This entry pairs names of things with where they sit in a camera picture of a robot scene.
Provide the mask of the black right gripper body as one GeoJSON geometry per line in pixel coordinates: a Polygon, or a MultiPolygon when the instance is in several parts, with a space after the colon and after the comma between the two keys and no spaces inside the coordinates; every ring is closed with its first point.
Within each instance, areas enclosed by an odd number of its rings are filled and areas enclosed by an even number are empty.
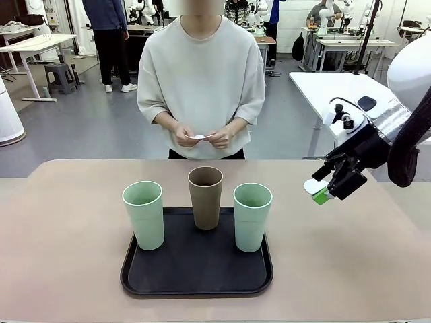
{"type": "Polygon", "coordinates": [[[368,124],[328,153],[328,165],[332,170],[339,166],[359,172],[377,169],[387,163],[390,148],[378,130],[368,124]]]}

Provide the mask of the person's left hand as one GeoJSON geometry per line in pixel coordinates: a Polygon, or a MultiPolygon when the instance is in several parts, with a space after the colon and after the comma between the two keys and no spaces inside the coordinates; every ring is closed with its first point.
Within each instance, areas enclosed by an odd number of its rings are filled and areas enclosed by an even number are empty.
{"type": "Polygon", "coordinates": [[[231,134],[229,130],[220,129],[219,131],[212,134],[208,141],[214,148],[222,150],[228,148],[230,144],[230,138],[231,134]]]}

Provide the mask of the person's right hand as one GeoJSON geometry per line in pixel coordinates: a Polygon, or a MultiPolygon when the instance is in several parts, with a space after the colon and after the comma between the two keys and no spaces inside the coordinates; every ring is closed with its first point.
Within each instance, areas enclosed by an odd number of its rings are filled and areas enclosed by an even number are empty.
{"type": "Polygon", "coordinates": [[[191,148],[198,144],[199,139],[195,138],[195,135],[189,127],[177,124],[175,128],[176,141],[181,147],[191,148]]]}

